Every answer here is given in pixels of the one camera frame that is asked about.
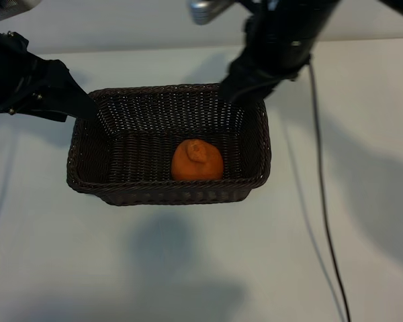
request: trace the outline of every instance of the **cable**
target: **cable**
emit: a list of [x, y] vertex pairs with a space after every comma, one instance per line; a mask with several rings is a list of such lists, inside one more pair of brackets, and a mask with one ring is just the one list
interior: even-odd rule
[[324, 228], [327, 236], [328, 247], [330, 249], [330, 255], [332, 264], [334, 266], [334, 272], [336, 273], [337, 282], [341, 289], [343, 304], [345, 306], [345, 313], [347, 316], [347, 321], [351, 322], [351, 314], [349, 312], [347, 295], [345, 292], [345, 288], [343, 287], [343, 282], [341, 278], [341, 273], [339, 272], [339, 267], [337, 266], [336, 254], [334, 252], [333, 243], [330, 234], [330, 224], [328, 222], [328, 211], [327, 211], [327, 202], [326, 202], [326, 189], [325, 189], [325, 180], [324, 180], [324, 161], [322, 159], [322, 134], [321, 134], [321, 126], [319, 120], [319, 112], [318, 112], [318, 94], [316, 90], [316, 79], [315, 79], [315, 71], [312, 63], [309, 63], [309, 74], [310, 74], [310, 89], [312, 91], [312, 107], [314, 113], [314, 129], [315, 129], [315, 138], [316, 138], [316, 155], [318, 159], [318, 179], [320, 185], [320, 197], [322, 204], [322, 214], [324, 217]]

